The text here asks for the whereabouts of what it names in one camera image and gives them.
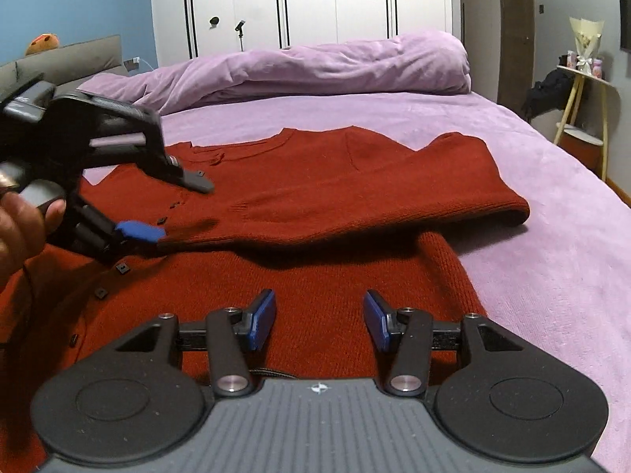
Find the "circular pad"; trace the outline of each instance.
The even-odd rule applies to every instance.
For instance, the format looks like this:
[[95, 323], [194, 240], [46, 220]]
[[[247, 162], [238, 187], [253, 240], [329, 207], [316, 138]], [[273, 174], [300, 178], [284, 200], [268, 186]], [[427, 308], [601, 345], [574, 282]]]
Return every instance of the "circular pad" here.
[[608, 415], [590, 379], [547, 354], [533, 361], [512, 351], [486, 353], [455, 372], [438, 389], [434, 410], [465, 447], [520, 464], [591, 453]]
[[120, 421], [141, 412], [150, 396], [149, 390], [135, 380], [98, 380], [79, 391], [77, 408], [92, 419]]
[[500, 381], [491, 388], [490, 397], [494, 408], [517, 419], [547, 418], [563, 405], [556, 386], [529, 378]]
[[31, 404], [48, 451], [93, 466], [163, 453], [190, 435], [203, 412], [193, 379], [147, 360], [87, 359], [43, 385]]

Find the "table leg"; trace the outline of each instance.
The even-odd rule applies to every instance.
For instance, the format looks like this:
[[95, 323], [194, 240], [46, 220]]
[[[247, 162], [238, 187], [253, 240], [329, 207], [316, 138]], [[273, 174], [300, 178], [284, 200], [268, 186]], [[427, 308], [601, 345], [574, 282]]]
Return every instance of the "table leg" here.
[[601, 179], [607, 179], [607, 156], [609, 154], [609, 129], [607, 122], [607, 86], [601, 84], [600, 89], [601, 103], [603, 106], [603, 170]]
[[554, 137], [554, 145], [558, 145], [559, 141], [561, 140], [561, 134], [563, 133], [563, 130], [566, 127], [567, 119], [569, 119], [570, 117], [570, 110], [572, 110], [572, 105], [574, 103], [574, 98], [576, 97], [576, 91], [578, 90], [579, 84], [581, 83], [581, 78], [583, 77], [578, 74], [574, 77], [574, 85], [572, 86], [572, 92], [570, 92], [570, 97], [567, 100], [566, 110], [563, 112], [563, 118], [561, 119], [561, 122], [558, 124], [556, 137]]
[[570, 119], [570, 124], [574, 126], [576, 122], [576, 116], [579, 113], [579, 107], [581, 106], [581, 98], [583, 97], [583, 88], [585, 87], [585, 77], [581, 76], [581, 81], [579, 82], [579, 89], [576, 93], [576, 101], [574, 103], [574, 111], [572, 112], [572, 118]]

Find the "finger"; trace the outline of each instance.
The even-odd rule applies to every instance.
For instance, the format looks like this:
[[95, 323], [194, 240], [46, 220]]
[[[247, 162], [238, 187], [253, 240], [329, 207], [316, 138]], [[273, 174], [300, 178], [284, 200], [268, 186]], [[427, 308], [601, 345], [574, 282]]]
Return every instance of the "finger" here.
[[11, 262], [13, 257], [9, 252], [7, 245], [0, 240], [0, 292], [4, 290], [9, 278], [14, 274]]
[[9, 257], [4, 258], [3, 266], [8, 265], [8, 268], [13, 273], [28, 258], [28, 246], [24, 241], [18, 224], [3, 207], [0, 207], [0, 241], [4, 243], [9, 255]]
[[0, 205], [20, 228], [28, 257], [42, 252], [46, 242], [46, 233], [40, 211], [14, 192], [4, 194]]
[[46, 210], [46, 217], [44, 218], [46, 234], [49, 235], [55, 231], [61, 221], [64, 219], [65, 201], [60, 199], [53, 202]]

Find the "stuffed toy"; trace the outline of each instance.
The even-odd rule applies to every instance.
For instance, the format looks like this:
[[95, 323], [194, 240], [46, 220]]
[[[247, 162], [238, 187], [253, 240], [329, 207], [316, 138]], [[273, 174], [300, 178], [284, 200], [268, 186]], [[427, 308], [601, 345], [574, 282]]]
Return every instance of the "stuffed toy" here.
[[55, 34], [42, 34], [29, 44], [24, 56], [59, 48], [59, 38]]

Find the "blue gripper pad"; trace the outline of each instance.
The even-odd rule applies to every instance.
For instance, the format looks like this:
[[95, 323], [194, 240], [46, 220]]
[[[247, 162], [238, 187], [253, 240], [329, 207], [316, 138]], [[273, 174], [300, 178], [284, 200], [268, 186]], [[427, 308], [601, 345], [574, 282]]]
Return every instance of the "blue gripper pad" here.
[[160, 238], [166, 237], [166, 231], [161, 227], [138, 221], [119, 222], [116, 226], [116, 231], [120, 231], [122, 236], [129, 240], [145, 241], [147, 243], [158, 243]]
[[268, 290], [258, 309], [252, 314], [252, 327], [247, 335], [250, 350], [260, 350], [263, 347], [275, 318], [276, 294], [273, 290]]
[[364, 322], [377, 350], [387, 352], [390, 348], [390, 333], [387, 328], [386, 314], [369, 292], [364, 295]]

